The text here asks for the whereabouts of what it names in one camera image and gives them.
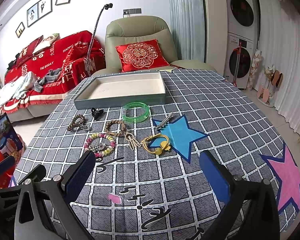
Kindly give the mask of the red embroidered cushion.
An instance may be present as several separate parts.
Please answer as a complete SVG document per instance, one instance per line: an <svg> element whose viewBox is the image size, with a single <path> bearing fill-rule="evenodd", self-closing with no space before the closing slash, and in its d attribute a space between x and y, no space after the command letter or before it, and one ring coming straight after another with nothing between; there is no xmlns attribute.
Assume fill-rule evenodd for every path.
<svg viewBox="0 0 300 240"><path fill-rule="evenodd" d="M166 67L165 60L156 39L116 46L121 62L121 72L133 72Z"/></svg>

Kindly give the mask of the green translucent bangle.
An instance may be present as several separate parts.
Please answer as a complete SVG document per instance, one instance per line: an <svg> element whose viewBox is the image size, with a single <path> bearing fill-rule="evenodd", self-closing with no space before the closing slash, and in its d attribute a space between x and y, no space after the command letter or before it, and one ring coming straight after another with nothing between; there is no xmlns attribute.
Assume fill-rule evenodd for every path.
<svg viewBox="0 0 300 240"><path fill-rule="evenodd" d="M150 108L143 102L130 102L121 109L123 121L128 123L141 123L148 119Z"/></svg>

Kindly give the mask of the beige wooden charm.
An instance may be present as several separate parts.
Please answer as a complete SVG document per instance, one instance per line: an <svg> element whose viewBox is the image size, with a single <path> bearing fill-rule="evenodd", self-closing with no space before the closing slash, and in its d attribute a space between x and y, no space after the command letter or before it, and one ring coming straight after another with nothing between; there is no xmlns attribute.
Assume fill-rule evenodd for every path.
<svg viewBox="0 0 300 240"><path fill-rule="evenodd" d="M135 139L134 135L130 132L125 133L125 140L128 141L129 148L133 151L137 147L141 147L141 144Z"/></svg>

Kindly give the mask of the wall socket panel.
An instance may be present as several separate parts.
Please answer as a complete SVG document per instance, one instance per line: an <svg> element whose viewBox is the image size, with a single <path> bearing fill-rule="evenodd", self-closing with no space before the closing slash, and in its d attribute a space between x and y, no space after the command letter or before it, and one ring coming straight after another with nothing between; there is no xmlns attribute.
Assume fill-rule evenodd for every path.
<svg viewBox="0 0 300 240"><path fill-rule="evenodd" d="M132 8L132 9L123 9L123 15L133 15L133 14L141 14L142 10L141 8Z"/></svg>

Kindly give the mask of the silver hair clip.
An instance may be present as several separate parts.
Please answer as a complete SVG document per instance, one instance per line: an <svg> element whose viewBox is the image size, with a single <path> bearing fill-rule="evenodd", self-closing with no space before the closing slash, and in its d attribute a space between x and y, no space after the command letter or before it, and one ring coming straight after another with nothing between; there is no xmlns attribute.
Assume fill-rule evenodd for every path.
<svg viewBox="0 0 300 240"><path fill-rule="evenodd" d="M162 120L157 126L155 126L155 129L159 130L159 129L163 128L172 117L173 117L173 113L170 113L168 116L166 116L166 118L164 120Z"/></svg>

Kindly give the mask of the grey checked tablecloth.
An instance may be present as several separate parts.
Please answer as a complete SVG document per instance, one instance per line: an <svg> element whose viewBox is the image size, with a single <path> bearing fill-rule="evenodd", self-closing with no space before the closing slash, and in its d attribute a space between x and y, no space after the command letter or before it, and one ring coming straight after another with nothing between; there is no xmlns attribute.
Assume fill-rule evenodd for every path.
<svg viewBox="0 0 300 240"><path fill-rule="evenodd" d="M211 71L174 70L162 78L166 103L152 106L148 119L127 129L142 140L173 113L170 122L185 115L192 129L209 136L192 144L190 163L172 149L160 156L142 147L132 151L117 138L115 150L96 162L71 203L93 239L200 239L224 207L199 165L206 150L233 175L269 180L277 196L279 182L260 155L282 158L285 141L267 115ZM122 204L112 203L109 193ZM279 214L281 237L288 238L299 220L300 211L289 204Z"/></svg>

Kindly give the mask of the black hair claw clip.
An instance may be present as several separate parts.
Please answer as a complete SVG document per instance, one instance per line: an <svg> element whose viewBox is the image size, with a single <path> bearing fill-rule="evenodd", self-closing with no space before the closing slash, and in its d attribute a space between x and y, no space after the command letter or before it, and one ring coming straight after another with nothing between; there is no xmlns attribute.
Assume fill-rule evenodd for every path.
<svg viewBox="0 0 300 240"><path fill-rule="evenodd" d="M104 113L104 110L103 109L95 109L95 108L92 108L91 109L91 115L93 117L93 120L96 121L98 120L98 118L100 118Z"/></svg>

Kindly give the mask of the large black picture frame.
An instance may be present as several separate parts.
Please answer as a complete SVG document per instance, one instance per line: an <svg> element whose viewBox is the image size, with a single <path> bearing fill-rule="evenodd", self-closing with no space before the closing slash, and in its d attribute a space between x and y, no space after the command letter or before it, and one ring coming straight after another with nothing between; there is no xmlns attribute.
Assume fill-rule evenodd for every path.
<svg viewBox="0 0 300 240"><path fill-rule="evenodd" d="M52 0L40 0L27 10L27 27L52 12Z"/></svg>

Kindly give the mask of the small lower picture frame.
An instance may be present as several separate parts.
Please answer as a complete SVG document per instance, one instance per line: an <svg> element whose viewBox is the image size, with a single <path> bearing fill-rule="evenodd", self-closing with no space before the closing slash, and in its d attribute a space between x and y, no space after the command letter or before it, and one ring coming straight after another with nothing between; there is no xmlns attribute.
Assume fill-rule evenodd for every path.
<svg viewBox="0 0 300 240"><path fill-rule="evenodd" d="M17 38L19 38L22 35L24 30L25 30L25 26L24 26L23 22L21 22L15 31Z"/></svg>

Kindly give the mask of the blue printed box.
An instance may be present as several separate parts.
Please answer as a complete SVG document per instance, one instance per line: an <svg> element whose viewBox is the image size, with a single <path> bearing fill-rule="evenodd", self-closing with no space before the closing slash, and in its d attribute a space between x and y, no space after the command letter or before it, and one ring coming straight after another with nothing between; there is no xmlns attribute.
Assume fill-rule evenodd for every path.
<svg viewBox="0 0 300 240"><path fill-rule="evenodd" d="M0 116L0 152L6 157L19 153L23 149L23 143L15 132L8 115Z"/></svg>

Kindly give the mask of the red pillow on sofa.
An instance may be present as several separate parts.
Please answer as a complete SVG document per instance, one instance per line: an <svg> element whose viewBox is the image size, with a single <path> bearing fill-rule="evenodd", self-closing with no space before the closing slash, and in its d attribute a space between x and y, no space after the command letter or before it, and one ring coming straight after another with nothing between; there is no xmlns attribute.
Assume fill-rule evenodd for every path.
<svg viewBox="0 0 300 240"><path fill-rule="evenodd" d="M43 35L33 40L28 46L23 48L21 52L19 53L19 56L17 57L17 61L15 63L15 66L18 67L22 65L25 61L27 61L29 58L32 57L34 49L40 44L40 42L43 40Z"/></svg>

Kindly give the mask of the pink star sticker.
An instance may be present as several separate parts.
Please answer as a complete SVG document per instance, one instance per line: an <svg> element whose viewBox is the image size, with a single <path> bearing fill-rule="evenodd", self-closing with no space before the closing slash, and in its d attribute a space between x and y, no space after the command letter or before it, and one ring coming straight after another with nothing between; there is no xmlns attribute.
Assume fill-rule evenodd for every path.
<svg viewBox="0 0 300 240"><path fill-rule="evenodd" d="M275 158L261 154L260 157L269 166L279 182L276 204L280 214L289 204L300 211L300 171L294 161L290 149L283 143L282 158Z"/></svg>

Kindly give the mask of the red covered sofa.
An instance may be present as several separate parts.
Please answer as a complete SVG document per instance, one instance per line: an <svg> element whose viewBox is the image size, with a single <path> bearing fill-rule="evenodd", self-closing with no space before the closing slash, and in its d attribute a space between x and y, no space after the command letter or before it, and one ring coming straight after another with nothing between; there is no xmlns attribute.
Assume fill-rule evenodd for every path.
<svg viewBox="0 0 300 240"><path fill-rule="evenodd" d="M105 66L104 50L89 31L58 39L22 65L16 67L14 64L6 72L4 83L13 82L28 72L33 72L40 79L49 70L61 68L58 80L43 85L41 93L31 89L25 98L11 99L0 107L0 115L6 113L11 122L49 115L70 90Z"/></svg>

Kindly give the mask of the teal jewelry tray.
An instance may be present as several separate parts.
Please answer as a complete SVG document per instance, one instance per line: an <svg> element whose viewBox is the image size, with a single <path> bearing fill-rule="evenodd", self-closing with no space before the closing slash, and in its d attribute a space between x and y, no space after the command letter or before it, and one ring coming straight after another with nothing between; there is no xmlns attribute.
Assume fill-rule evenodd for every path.
<svg viewBox="0 0 300 240"><path fill-rule="evenodd" d="M131 102L149 106L165 104L166 89L161 73L117 73L95 77L74 99L78 110L122 107Z"/></svg>

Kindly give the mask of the white sheer curtain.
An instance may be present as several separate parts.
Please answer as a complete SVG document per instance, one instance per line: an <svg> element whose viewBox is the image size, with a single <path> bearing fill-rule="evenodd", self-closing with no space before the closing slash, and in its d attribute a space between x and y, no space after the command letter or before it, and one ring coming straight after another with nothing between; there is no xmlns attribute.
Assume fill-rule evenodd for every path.
<svg viewBox="0 0 300 240"><path fill-rule="evenodd" d="M274 107L300 134L300 14L289 0L259 2L262 67L275 67L283 75Z"/></svg>

